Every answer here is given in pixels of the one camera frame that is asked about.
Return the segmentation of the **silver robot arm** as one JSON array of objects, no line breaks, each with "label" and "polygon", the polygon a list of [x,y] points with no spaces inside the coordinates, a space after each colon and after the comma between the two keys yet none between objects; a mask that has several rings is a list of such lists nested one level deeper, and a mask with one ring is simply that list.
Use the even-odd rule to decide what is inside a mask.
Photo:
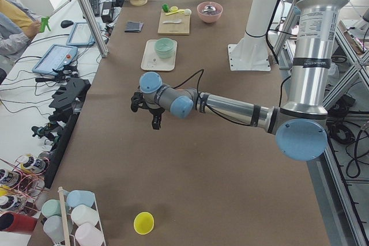
[{"label": "silver robot arm", "polygon": [[[268,71],[268,32],[280,0],[253,0],[243,38],[229,44],[229,65],[246,71]],[[310,161],[327,147],[323,107],[328,72],[331,67],[338,14],[349,0],[293,0],[300,11],[299,30],[292,61],[287,102],[281,107],[262,107],[200,92],[203,69],[173,88],[150,71],[140,78],[138,92],[131,98],[131,110],[147,109],[153,115],[152,127],[160,129],[161,115],[169,111],[177,118],[192,110],[213,113],[231,123],[259,127],[276,136],[278,148],[289,158]],[[196,89],[177,89],[199,76]]]}]

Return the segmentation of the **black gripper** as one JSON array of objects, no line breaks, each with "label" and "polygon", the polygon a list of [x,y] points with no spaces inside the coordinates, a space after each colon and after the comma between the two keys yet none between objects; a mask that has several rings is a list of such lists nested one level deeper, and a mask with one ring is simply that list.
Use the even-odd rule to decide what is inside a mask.
[{"label": "black gripper", "polygon": [[151,103],[145,103],[144,107],[153,115],[152,128],[154,130],[160,130],[161,115],[165,112],[165,109],[158,105],[152,105]]}]

